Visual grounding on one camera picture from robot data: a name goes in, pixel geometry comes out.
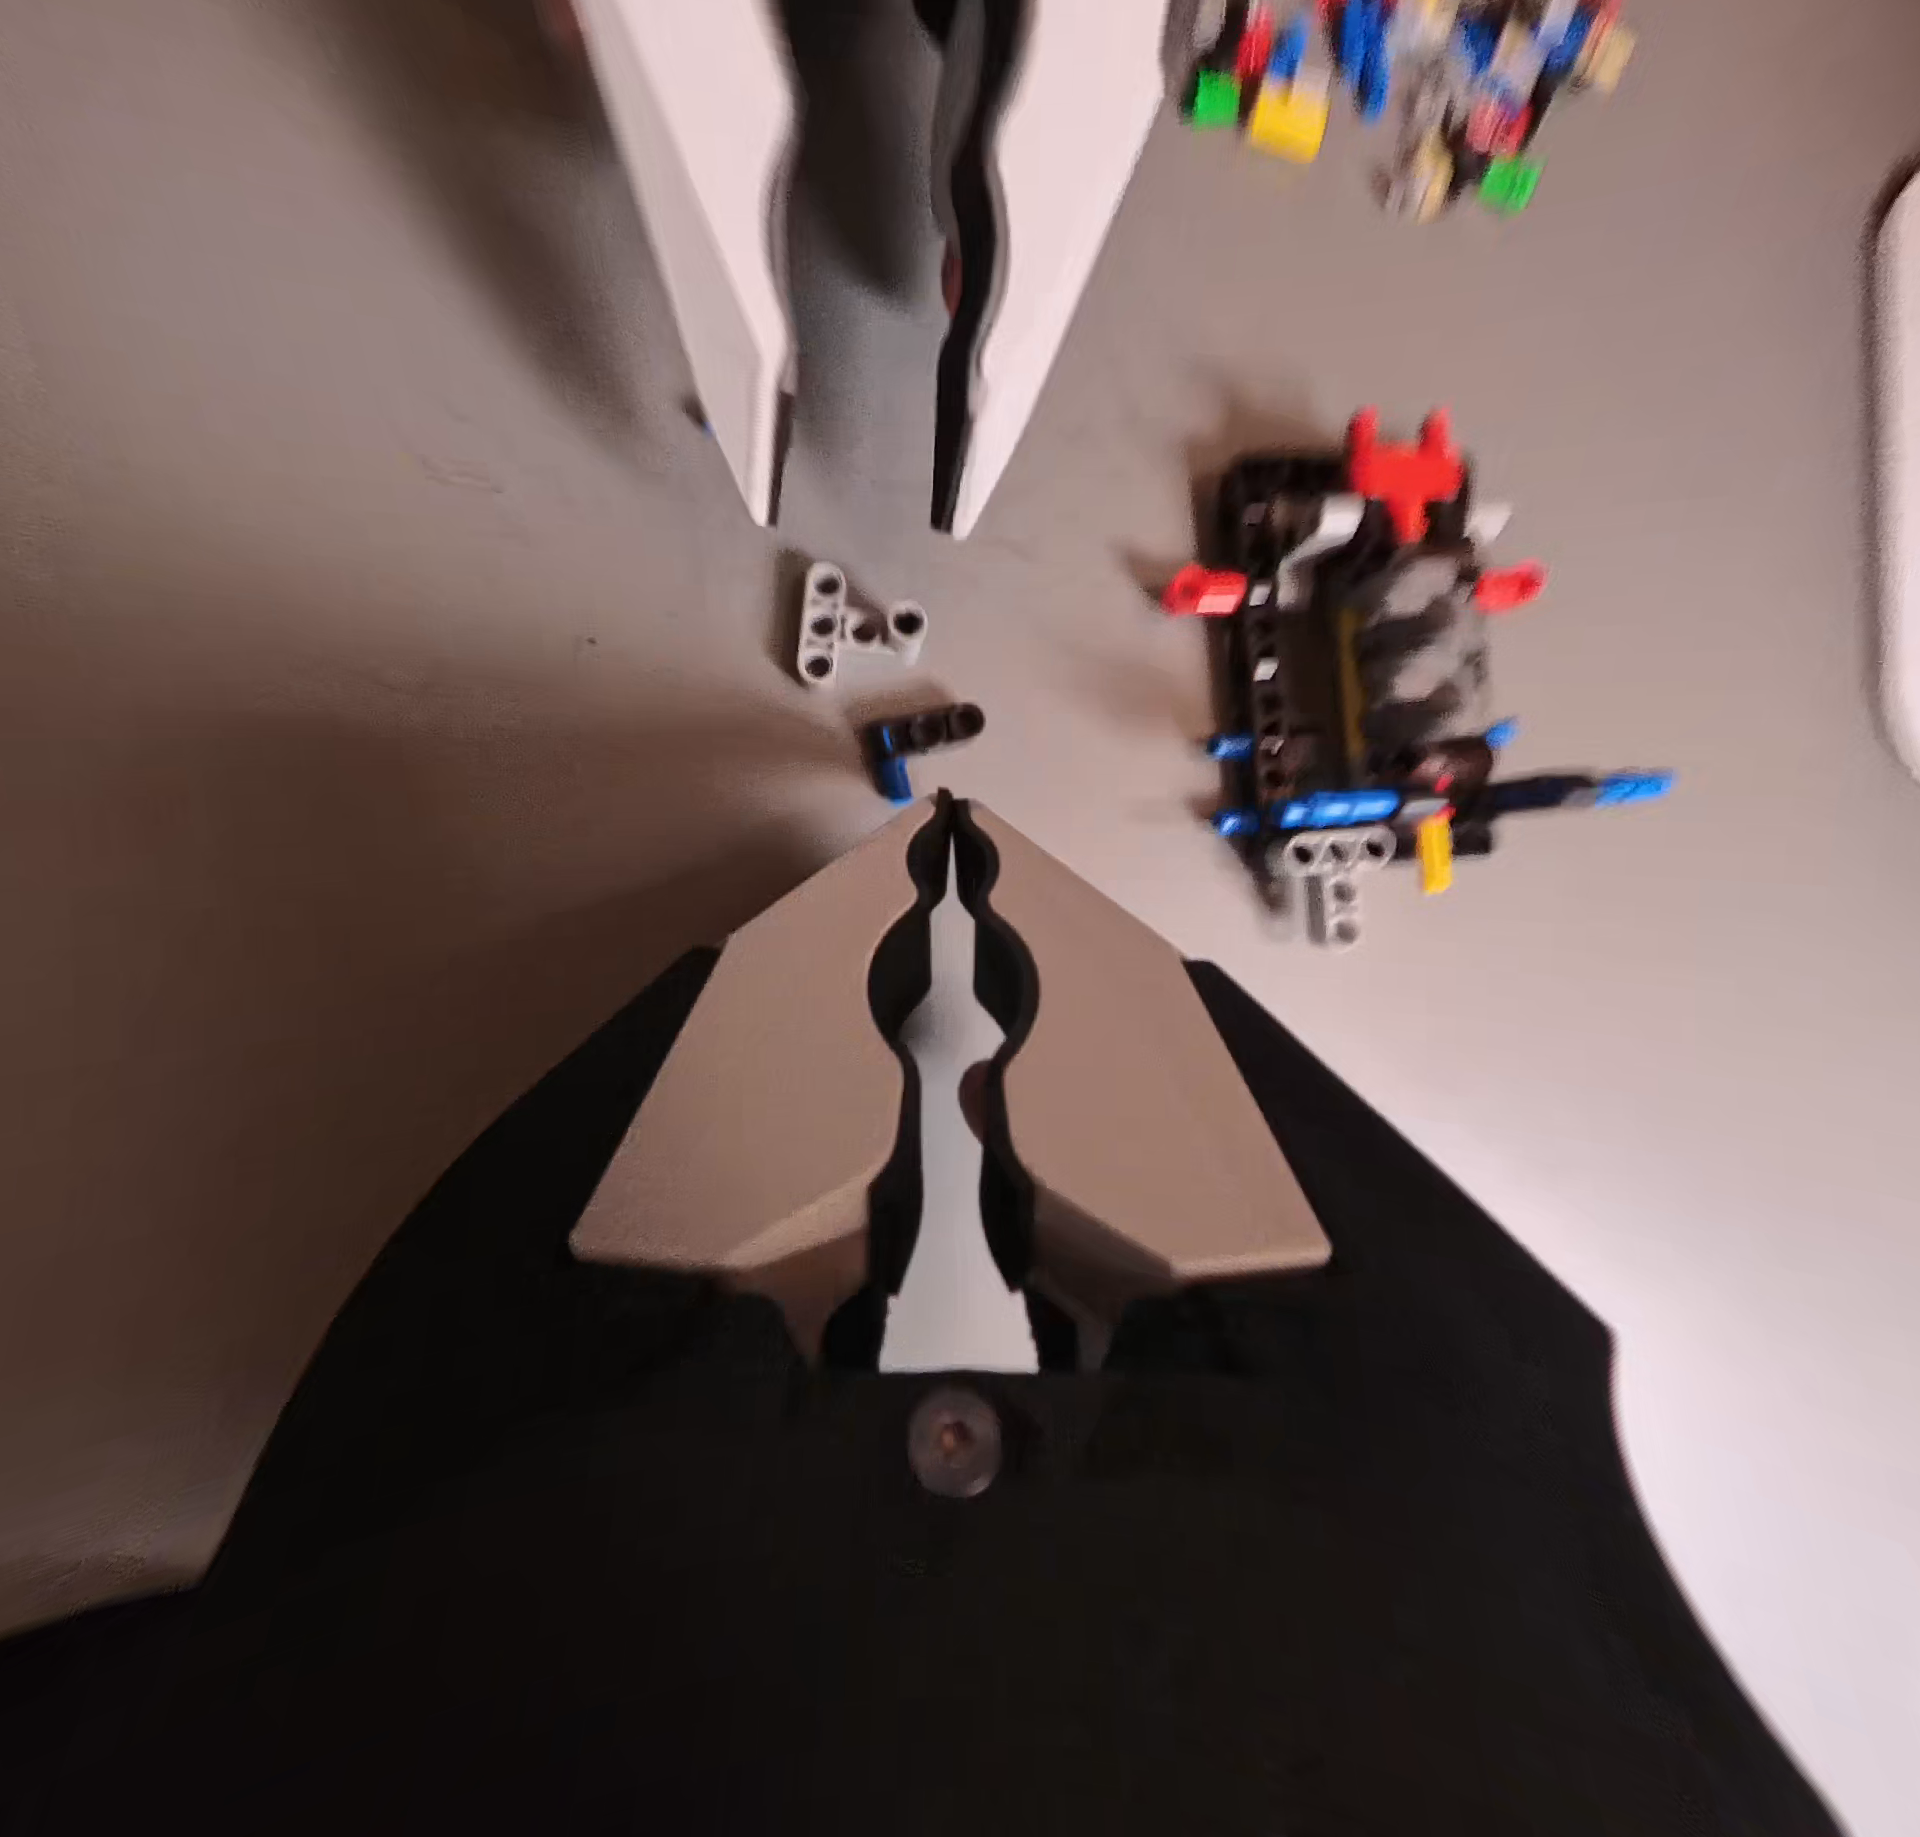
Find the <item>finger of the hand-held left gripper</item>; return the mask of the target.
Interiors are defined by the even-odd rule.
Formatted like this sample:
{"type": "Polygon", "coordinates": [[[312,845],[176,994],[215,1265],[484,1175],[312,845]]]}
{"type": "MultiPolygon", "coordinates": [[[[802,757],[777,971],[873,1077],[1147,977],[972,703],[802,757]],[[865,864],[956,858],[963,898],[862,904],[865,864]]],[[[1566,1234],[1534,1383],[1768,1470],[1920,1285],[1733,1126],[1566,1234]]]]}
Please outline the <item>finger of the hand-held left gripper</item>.
{"type": "Polygon", "coordinates": [[[779,523],[797,339],[786,205],[797,84],[779,0],[570,0],[692,395],[761,528],[779,523]]]}
{"type": "Polygon", "coordinates": [[[975,530],[1032,421],[1162,107],[1167,13],[1168,0],[930,0],[938,533],[975,530]]]}

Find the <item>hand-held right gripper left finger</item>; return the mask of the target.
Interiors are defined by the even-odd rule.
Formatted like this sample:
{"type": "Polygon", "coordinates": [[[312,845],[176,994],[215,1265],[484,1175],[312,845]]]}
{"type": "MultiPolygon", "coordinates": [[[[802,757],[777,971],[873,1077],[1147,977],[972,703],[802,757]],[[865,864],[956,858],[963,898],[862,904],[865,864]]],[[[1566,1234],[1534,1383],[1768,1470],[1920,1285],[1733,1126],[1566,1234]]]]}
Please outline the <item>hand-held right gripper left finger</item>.
{"type": "Polygon", "coordinates": [[[946,889],[937,792],[734,933],[570,1253],[765,1298],[806,1358],[873,1364],[921,1222],[905,1030],[946,889]]]}

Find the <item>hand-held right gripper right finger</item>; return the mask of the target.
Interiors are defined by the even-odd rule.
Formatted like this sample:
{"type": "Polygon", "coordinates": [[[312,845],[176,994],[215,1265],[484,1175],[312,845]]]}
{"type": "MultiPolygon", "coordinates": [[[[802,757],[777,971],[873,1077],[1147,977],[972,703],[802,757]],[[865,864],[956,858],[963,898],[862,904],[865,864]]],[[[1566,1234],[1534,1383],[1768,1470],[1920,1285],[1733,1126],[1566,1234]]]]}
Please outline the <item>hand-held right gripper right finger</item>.
{"type": "Polygon", "coordinates": [[[1318,1273],[1296,1171],[1175,943],[974,799],[951,868],[975,926],[982,1223],[1040,1369],[1091,1369],[1138,1302],[1318,1273]]]}

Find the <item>black lego beam blue pin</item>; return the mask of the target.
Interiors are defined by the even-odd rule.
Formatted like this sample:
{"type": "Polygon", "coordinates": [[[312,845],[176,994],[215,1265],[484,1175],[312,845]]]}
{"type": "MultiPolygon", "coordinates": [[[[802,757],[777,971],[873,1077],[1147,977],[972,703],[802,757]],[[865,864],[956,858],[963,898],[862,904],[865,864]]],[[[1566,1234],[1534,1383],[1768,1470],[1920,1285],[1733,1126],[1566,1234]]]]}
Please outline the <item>black lego beam blue pin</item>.
{"type": "Polygon", "coordinates": [[[877,788],[891,803],[914,799],[911,764],[982,737],[987,714],[974,701],[950,701],[914,714],[869,720],[858,729],[859,755],[877,788]]]}

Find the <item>pile of loose lego pieces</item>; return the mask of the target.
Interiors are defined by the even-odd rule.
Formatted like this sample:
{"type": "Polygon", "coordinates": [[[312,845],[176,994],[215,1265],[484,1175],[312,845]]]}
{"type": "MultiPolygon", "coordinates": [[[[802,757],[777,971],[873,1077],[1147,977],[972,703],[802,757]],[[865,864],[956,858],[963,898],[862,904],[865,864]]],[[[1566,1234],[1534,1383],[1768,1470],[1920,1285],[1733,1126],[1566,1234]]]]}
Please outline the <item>pile of loose lego pieces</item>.
{"type": "Polygon", "coordinates": [[[1384,137],[1381,209],[1525,214],[1568,99],[1618,92],[1637,46],[1624,0],[1170,0],[1170,102],[1202,134],[1295,167],[1351,118],[1384,137]]]}

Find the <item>lego engine assembly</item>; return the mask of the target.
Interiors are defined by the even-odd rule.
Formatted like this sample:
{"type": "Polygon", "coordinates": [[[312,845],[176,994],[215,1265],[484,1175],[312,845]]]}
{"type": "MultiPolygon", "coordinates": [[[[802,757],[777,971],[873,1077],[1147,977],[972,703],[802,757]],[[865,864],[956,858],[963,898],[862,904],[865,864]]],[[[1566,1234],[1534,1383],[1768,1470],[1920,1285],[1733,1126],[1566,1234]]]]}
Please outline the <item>lego engine assembly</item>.
{"type": "Polygon", "coordinates": [[[1508,518],[1448,410],[1395,435],[1365,408],[1335,446],[1228,462],[1202,550],[1159,593],[1211,628],[1214,835],[1320,949],[1357,948],[1384,869],[1439,896],[1504,822],[1673,787],[1670,769],[1503,768],[1519,722],[1495,695],[1495,628],[1547,581],[1540,559],[1492,562],[1508,518]]]}

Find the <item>white rounded object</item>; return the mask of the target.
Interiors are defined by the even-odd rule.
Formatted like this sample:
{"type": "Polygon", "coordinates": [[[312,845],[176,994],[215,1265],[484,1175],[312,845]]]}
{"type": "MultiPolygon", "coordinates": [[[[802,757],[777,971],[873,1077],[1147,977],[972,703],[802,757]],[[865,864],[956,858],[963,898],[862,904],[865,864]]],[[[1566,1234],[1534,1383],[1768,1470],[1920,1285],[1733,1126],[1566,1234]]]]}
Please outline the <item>white rounded object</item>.
{"type": "Polygon", "coordinates": [[[1876,192],[1860,245],[1863,628],[1876,725],[1918,777],[1918,151],[1876,192]]]}

